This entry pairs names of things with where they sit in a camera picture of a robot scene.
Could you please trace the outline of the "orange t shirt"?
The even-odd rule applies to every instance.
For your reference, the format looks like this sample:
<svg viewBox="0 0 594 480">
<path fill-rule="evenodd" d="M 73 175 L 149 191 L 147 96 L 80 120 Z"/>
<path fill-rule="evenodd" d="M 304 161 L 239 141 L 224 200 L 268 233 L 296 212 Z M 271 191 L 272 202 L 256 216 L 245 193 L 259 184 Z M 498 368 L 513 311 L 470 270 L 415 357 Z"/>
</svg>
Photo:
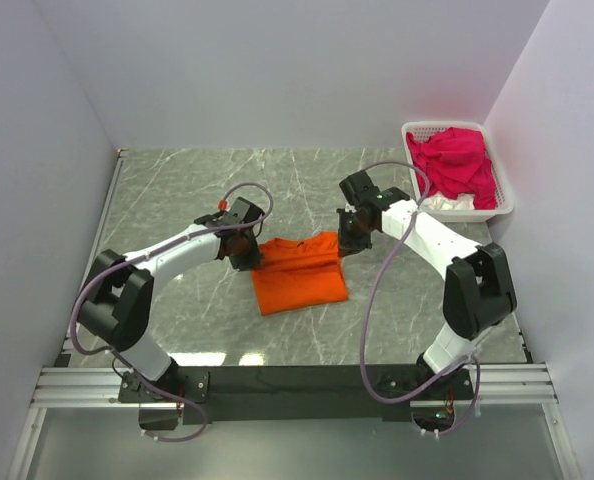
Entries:
<svg viewBox="0 0 594 480">
<path fill-rule="evenodd" d="M 274 238 L 260 251 L 262 262 L 251 278 L 263 316 L 349 298 L 335 232 L 305 240 Z"/>
</svg>

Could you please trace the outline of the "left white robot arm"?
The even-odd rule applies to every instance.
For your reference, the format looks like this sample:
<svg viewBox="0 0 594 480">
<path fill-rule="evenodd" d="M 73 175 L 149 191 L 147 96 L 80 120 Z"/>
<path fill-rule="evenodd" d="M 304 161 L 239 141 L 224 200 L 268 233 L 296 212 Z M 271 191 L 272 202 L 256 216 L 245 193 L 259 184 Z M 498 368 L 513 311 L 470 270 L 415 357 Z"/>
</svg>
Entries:
<svg viewBox="0 0 594 480">
<path fill-rule="evenodd" d="M 163 402 L 182 392 L 177 362 L 147 333 L 151 304 L 158 289 L 175 277 L 208 262 L 227 258 L 233 269 L 252 270 L 261 262 L 254 227 L 268 213 L 242 197 L 232 205 L 197 218 L 185 230 L 140 251 L 119 254 L 107 249 L 93 261 L 71 314 L 70 330 L 79 325 L 102 339 L 142 377 L 141 389 Z"/>
</svg>

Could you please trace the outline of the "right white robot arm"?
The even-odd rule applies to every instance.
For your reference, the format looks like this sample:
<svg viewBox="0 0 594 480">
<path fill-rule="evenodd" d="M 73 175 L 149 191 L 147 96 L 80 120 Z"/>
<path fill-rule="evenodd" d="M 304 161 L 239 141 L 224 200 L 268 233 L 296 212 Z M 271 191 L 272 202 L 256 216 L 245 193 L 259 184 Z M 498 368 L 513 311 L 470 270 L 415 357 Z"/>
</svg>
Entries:
<svg viewBox="0 0 594 480">
<path fill-rule="evenodd" d="M 366 355 L 361 353 L 364 387 L 383 404 L 403 403 L 420 394 L 437 399 L 450 388 L 450 375 L 473 359 L 480 335 L 517 308 L 506 253 L 496 243 L 482 245 L 457 234 L 423 212 L 401 189 L 380 189 L 364 170 L 346 177 L 339 187 L 347 203 L 338 212 L 341 255 L 371 248 L 371 236 L 379 232 L 411 249 L 443 281 L 444 324 L 418 359 L 415 387 L 400 397 L 380 394 L 369 379 Z"/>
</svg>

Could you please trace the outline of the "white cloth in basket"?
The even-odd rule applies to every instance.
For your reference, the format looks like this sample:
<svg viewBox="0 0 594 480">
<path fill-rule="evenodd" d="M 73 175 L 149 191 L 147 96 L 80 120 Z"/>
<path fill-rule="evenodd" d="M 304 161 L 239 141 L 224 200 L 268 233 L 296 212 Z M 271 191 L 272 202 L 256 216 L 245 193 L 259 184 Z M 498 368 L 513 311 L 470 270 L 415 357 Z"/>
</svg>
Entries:
<svg viewBox="0 0 594 480">
<path fill-rule="evenodd" d="M 427 197 L 422 206 L 427 210 L 435 211 L 472 211 L 475 209 L 474 196 L 461 194 L 457 198 L 448 198 L 441 193 Z"/>
</svg>

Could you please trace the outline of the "pink t shirt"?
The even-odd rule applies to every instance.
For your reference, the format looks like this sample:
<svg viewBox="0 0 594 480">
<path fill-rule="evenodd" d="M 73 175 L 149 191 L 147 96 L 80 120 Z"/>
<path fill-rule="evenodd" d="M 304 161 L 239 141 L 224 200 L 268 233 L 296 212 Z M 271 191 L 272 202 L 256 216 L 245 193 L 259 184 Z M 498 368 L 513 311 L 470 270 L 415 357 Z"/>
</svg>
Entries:
<svg viewBox="0 0 594 480">
<path fill-rule="evenodd" d="M 425 141 L 411 132 L 405 139 L 412 163 L 428 179 L 417 175 L 421 191 L 428 188 L 428 198 L 440 194 L 455 201 L 470 195 L 475 210 L 497 208 L 497 184 L 481 131 L 449 127 Z"/>
</svg>

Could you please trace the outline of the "white laundry basket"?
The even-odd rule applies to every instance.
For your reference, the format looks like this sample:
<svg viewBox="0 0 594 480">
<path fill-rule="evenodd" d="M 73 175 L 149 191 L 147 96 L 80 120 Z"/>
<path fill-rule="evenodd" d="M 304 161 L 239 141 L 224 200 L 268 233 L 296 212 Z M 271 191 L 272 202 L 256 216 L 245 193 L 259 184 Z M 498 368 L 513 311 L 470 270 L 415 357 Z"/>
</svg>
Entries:
<svg viewBox="0 0 594 480">
<path fill-rule="evenodd" d="M 506 172 L 500 160 L 500 157 L 493 146 L 492 137 L 488 131 L 480 124 L 458 121 L 458 120 L 431 120 L 431 121 L 412 121 L 405 123 L 402 128 L 402 138 L 404 142 L 404 149 L 406 158 L 409 163 L 412 163 L 412 156 L 406 145 L 406 134 L 411 132 L 419 140 L 425 141 L 431 135 L 444 131 L 449 127 L 467 128 L 481 131 L 489 158 L 492 161 L 492 173 L 496 181 L 496 200 L 497 208 L 494 210 L 472 210 L 472 211 L 435 211 L 426 210 L 438 220 L 443 222 L 485 222 L 496 215 L 506 215 L 514 208 L 514 198 L 511 193 L 510 182 L 507 178 Z"/>
</svg>

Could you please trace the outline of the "black base beam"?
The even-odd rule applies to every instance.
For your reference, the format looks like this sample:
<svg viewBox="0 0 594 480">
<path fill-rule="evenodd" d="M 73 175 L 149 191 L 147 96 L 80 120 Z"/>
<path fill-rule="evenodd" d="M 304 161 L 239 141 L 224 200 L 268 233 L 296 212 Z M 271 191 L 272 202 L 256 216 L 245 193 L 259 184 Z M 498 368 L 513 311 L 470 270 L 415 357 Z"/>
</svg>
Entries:
<svg viewBox="0 0 594 480">
<path fill-rule="evenodd" d="M 413 364 L 367 365 L 379 395 L 404 395 L 422 383 Z M 126 372 L 120 404 L 162 405 L 167 399 Z M 359 366 L 185 366 L 177 372 L 177 394 L 195 402 L 213 421 L 380 418 L 388 406 L 365 389 Z"/>
</svg>

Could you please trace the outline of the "aluminium frame rail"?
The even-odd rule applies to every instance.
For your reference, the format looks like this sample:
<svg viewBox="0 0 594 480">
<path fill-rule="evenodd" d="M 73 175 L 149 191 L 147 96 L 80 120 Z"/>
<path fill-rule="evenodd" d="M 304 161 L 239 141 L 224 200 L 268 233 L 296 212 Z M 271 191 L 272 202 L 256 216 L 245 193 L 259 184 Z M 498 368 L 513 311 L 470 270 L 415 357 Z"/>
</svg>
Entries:
<svg viewBox="0 0 594 480">
<path fill-rule="evenodd" d="M 155 306 L 155 335 L 181 363 L 217 366 L 354 365 L 360 322 L 372 312 L 368 356 L 410 360 L 440 327 L 433 278 L 384 281 L 368 300 L 351 280 L 346 303 L 262 318 L 248 275 L 193 287 L 179 278 Z M 141 436 L 137 410 L 117 402 L 119 380 L 99 361 L 40 374 L 13 479 L 576 479 L 579 471 L 546 366 L 529 364 L 508 320 L 469 379 L 476 413 L 457 405 L 460 427 L 445 437 L 412 425 L 368 420 L 216 423 L 188 443 Z"/>
</svg>

